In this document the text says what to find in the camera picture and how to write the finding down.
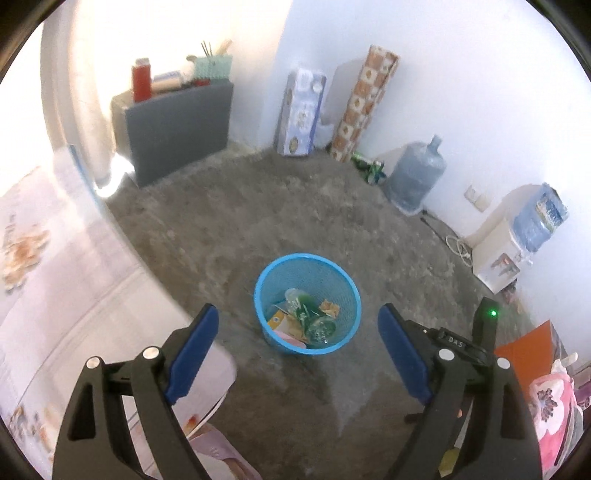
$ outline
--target green basket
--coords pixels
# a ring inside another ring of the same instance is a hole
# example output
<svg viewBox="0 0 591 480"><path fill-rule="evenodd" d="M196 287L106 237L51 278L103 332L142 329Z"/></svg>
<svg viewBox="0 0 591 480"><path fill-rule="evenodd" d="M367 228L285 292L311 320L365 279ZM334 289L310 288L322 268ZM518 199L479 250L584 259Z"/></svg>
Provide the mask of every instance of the green basket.
<svg viewBox="0 0 591 480"><path fill-rule="evenodd" d="M214 55L195 59L194 79L227 79L232 67L231 55Z"/></svg>

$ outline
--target wall socket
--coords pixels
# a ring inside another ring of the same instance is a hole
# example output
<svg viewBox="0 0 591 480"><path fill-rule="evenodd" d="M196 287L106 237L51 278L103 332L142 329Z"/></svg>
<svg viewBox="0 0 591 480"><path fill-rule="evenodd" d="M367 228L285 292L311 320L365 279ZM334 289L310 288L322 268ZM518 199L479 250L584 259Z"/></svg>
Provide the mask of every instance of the wall socket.
<svg viewBox="0 0 591 480"><path fill-rule="evenodd" d="M470 185L464 192L464 197L470 202L479 212L484 212L491 206L491 199L485 193L480 193L472 185Z"/></svg>

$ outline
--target rolled mat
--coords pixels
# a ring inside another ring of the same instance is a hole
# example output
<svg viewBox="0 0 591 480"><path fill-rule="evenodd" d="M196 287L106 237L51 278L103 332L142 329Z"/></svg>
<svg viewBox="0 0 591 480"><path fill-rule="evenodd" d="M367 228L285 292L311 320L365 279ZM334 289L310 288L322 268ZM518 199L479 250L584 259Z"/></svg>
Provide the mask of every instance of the rolled mat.
<svg viewBox="0 0 591 480"><path fill-rule="evenodd" d="M330 155L338 161L349 161L369 125L372 113L384 97L386 85L396 68L399 57L382 47L371 45L365 63L343 119L335 132Z"/></svg>

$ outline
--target white cord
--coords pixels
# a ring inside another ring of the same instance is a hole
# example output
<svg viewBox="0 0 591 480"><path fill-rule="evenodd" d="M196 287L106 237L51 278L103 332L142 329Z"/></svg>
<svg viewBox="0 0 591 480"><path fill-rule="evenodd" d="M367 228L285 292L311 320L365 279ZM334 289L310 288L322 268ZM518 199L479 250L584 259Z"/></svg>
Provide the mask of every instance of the white cord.
<svg viewBox="0 0 591 480"><path fill-rule="evenodd" d="M445 237L445 243L454 255L457 255L462 259L462 263L464 263L465 266L472 266L472 255L470 254L470 250L463 240L459 239L455 235L447 235Z"/></svg>

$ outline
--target plastic bottle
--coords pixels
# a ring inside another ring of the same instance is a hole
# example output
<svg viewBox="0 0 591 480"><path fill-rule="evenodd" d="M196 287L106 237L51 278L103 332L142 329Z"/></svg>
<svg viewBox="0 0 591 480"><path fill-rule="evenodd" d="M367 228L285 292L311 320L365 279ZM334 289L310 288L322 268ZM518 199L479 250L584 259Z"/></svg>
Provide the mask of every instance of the plastic bottle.
<svg viewBox="0 0 591 480"><path fill-rule="evenodd" d="M441 138L435 135L429 145L424 142L408 144L382 187L390 203L405 215L421 211L427 193L447 167L437 151L440 143Z"/></svg>
<svg viewBox="0 0 591 480"><path fill-rule="evenodd" d="M287 311L292 314L304 329L304 335L313 346L326 346L335 334L336 322L319 309L314 298L305 291L290 288L285 292Z"/></svg>
<svg viewBox="0 0 591 480"><path fill-rule="evenodd" d="M568 217L556 190L543 183L513 220L513 233L523 248L537 252Z"/></svg>

